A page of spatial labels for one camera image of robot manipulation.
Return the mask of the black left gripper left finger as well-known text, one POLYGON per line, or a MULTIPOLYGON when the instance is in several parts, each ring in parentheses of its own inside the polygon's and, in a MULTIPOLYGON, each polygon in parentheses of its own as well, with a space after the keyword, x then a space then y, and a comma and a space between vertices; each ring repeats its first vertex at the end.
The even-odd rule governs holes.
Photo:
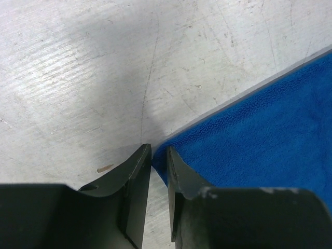
POLYGON ((1 185, 1 248, 141 248, 151 146, 74 190, 1 185))

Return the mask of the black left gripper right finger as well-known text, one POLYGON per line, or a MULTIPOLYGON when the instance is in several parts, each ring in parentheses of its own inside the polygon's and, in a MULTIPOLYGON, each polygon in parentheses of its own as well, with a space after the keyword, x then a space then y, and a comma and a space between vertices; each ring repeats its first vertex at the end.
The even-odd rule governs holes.
POLYGON ((167 148, 176 248, 331 248, 331 215, 299 188, 218 188, 167 148))

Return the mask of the blue towel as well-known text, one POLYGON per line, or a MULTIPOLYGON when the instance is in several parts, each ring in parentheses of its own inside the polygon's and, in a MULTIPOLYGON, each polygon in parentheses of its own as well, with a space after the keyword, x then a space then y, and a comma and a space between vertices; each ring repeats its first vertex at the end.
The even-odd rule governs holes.
POLYGON ((331 53, 177 134, 166 149, 217 187, 297 187, 331 206, 331 53))

